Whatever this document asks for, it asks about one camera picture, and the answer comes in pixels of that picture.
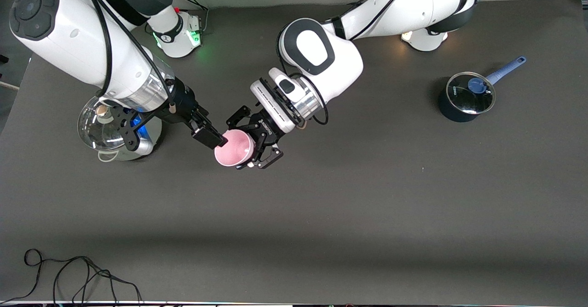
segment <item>blue handle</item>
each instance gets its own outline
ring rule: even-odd
[[[516,60],[514,60],[514,61],[510,62],[509,64],[507,64],[506,66],[498,69],[497,72],[494,72],[494,73],[488,75],[487,79],[488,79],[488,81],[490,81],[490,83],[492,83],[492,85],[494,85],[494,84],[496,84],[496,82],[500,81],[500,79],[502,77],[508,75],[513,70],[519,68],[525,62],[527,62],[527,58],[525,58],[525,57],[519,57]]]

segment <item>pink cup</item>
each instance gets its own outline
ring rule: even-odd
[[[234,129],[223,134],[228,142],[215,148],[215,158],[225,167],[237,166],[254,154],[255,142],[247,133]]]

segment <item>gray joint cap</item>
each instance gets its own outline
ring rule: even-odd
[[[10,8],[10,29],[17,37],[41,40],[53,31],[59,0],[15,0]]]

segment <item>small pot with blue handle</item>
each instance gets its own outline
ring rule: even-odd
[[[494,85],[525,62],[527,58],[519,57],[488,77],[472,72],[454,75],[439,94],[439,110],[455,122],[469,122],[488,112],[496,102]]]

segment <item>gray table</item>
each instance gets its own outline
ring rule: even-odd
[[[224,129],[278,65],[280,28],[343,9],[214,10],[204,46],[166,60]],[[89,255],[151,301],[585,306],[580,1],[481,3],[433,53],[397,36],[356,44],[365,70],[330,102],[329,125],[284,137],[266,171],[219,166],[181,125],[148,158],[100,163],[76,133],[95,87],[34,57],[0,141],[0,298],[29,290],[21,257],[36,247]],[[519,55],[529,62],[500,82],[489,114],[439,114],[441,78]],[[50,299],[56,269],[31,299]],[[63,274],[65,297],[84,277],[82,265]],[[91,298],[110,300],[107,284]]]

